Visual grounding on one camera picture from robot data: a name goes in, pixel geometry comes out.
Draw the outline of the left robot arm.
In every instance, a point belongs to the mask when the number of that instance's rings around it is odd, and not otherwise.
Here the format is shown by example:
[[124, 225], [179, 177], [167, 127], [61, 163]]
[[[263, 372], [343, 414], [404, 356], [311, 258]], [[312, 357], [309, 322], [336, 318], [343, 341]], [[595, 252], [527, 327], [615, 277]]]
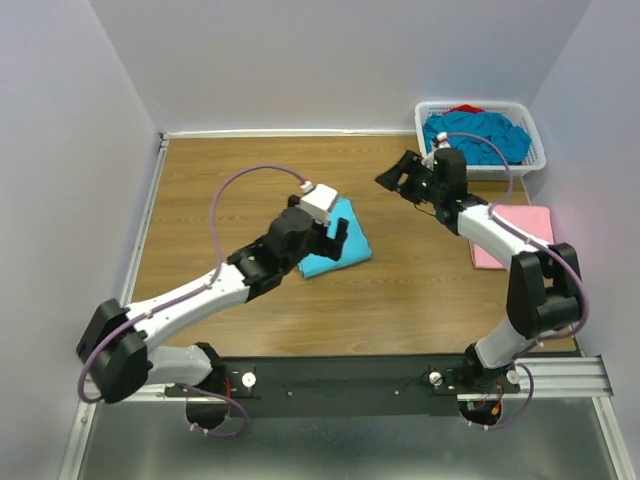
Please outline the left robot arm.
[[213, 271], [150, 300], [122, 306], [102, 302], [76, 347], [83, 363], [78, 383], [92, 380], [100, 399], [120, 402], [149, 383], [151, 354], [168, 338], [206, 317], [248, 303], [280, 286], [283, 278], [310, 254], [340, 258], [348, 221], [328, 233], [336, 190], [320, 184], [292, 195], [266, 234], [232, 253]]

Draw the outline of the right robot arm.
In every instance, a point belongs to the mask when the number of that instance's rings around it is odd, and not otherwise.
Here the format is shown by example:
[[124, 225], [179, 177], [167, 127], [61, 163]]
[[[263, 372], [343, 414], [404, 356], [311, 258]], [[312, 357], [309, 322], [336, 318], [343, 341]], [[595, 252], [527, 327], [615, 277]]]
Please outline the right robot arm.
[[442, 225], [480, 246], [509, 273], [505, 319], [467, 347], [457, 371], [458, 381], [480, 392], [536, 343], [575, 334], [589, 305], [575, 249], [544, 242], [505, 220], [496, 205], [469, 192], [466, 170], [455, 148], [440, 148], [429, 159], [407, 151], [375, 181], [414, 206], [431, 204]]

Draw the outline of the light blue t shirt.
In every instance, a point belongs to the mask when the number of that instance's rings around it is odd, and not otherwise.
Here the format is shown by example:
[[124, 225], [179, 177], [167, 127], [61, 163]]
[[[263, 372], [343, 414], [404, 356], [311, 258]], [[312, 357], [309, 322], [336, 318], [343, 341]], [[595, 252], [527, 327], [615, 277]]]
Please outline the light blue t shirt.
[[350, 267], [367, 261], [372, 257], [368, 239], [362, 230], [351, 202], [346, 198], [340, 197], [338, 199], [329, 216], [329, 237], [335, 237], [338, 220], [341, 218], [348, 221], [347, 238], [343, 244], [341, 257], [334, 261], [315, 254], [306, 256], [298, 264], [299, 272], [304, 279]]

